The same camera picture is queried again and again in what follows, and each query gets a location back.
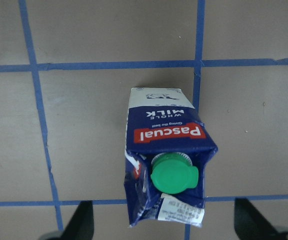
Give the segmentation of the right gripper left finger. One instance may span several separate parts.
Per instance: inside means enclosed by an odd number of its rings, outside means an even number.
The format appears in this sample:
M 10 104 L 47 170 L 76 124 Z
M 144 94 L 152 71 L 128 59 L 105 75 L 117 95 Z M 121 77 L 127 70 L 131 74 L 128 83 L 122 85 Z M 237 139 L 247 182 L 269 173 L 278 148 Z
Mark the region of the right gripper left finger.
M 95 232 L 93 202 L 81 201 L 60 240 L 92 240 Z

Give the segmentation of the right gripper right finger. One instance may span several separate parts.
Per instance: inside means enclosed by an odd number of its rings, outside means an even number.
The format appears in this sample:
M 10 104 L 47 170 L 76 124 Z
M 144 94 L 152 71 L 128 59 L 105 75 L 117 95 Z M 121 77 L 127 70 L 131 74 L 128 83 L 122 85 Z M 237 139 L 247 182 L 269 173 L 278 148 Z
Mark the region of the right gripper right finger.
M 286 240 L 247 198 L 234 201 L 234 230 L 240 240 Z

